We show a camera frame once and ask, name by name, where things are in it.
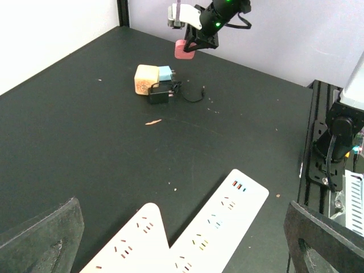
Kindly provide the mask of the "blue cube plug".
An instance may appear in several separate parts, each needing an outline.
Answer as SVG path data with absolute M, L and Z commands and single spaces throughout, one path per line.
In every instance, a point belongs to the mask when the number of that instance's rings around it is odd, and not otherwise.
M 170 66 L 160 66 L 159 68 L 159 82 L 174 81 L 175 71 Z

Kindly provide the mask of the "orange cube plug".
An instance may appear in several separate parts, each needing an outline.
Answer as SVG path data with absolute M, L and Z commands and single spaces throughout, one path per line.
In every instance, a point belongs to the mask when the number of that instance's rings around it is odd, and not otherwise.
M 147 96 L 148 89 L 159 82 L 159 67 L 139 64 L 134 76 L 134 88 L 138 95 Z

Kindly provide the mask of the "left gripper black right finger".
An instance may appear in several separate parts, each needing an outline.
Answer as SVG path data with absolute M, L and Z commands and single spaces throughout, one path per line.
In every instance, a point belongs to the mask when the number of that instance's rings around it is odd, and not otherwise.
M 363 272 L 363 237 L 291 201 L 284 233 L 296 272 Z

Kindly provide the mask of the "white power strip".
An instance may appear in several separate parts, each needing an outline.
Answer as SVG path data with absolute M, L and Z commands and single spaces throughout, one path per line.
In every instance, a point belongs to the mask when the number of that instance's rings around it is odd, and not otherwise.
M 170 248 L 172 272 L 222 272 L 268 195 L 233 169 Z

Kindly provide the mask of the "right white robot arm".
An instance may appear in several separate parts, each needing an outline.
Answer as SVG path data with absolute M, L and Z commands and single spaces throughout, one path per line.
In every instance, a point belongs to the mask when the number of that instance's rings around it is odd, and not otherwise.
M 241 14 L 251 11 L 250 1 L 211 1 L 208 7 L 183 4 L 180 1 L 168 7 L 168 26 L 186 28 L 184 39 L 175 43 L 175 58 L 190 60 L 200 49 L 216 49 L 218 32 L 223 27 L 251 28 L 251 23 Z

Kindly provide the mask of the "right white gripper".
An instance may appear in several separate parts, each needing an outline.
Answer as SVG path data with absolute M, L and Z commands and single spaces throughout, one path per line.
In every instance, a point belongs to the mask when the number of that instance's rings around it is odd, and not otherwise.
M 216 49 L 219 46 L 218 33 L 206 35 L 200 22 L 201 11 L 192 5 L 179 5 L 179 21 L 177 22 L 177 3 L 167 10 L 167 24 L 172 28 L 183 28 L 186 24 L 184 52 L 190 53 L 199 49 Z

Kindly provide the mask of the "pink extension socket adapter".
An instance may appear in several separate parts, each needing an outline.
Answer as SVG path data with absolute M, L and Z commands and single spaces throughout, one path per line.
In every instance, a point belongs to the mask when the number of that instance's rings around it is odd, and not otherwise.
M 144 204 L 81 272 L 171 272 L 160 209 Z

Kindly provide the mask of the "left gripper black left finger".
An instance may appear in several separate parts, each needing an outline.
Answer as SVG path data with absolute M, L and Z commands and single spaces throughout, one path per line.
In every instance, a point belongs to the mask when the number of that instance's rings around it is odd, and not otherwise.
M 1 272 L 70 272 L 84 227 L 73 197 L 2 233 Z

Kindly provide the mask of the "black plug adapter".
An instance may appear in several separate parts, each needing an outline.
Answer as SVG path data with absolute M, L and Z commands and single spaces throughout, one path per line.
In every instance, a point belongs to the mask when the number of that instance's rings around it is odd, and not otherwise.
M 182 85 L 183 83 L 181 81 L 161 81 L 154 83 L 148 88 L 148 102 L 152 105 L 169 103 L 169 99 L 175 97 L 177 94 L 180 94 L 189 103 L 197 103 L 205 98 L 206 92 L 204 86 L 200 89 L 200 98 L 191 100 L 183 93 Z

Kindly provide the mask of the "pink square plug piece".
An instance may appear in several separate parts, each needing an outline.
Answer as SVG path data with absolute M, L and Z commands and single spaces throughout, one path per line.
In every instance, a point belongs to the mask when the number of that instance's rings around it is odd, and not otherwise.
M 193 47 L 195 45 L 196 45 L 196 43 L 191 43 L 190 45 L 188 45 L 186 40 L 177 40 L 175 43 L 175 53 L 174 53 L 175 58 L 180 59 L 180 60 L 193 59 L 193 57 L 195 56 L 195 52 L 194 51 L 185 52 L 184 47 L 187 46 L 187 48 L 189 48 L 189 47 Z

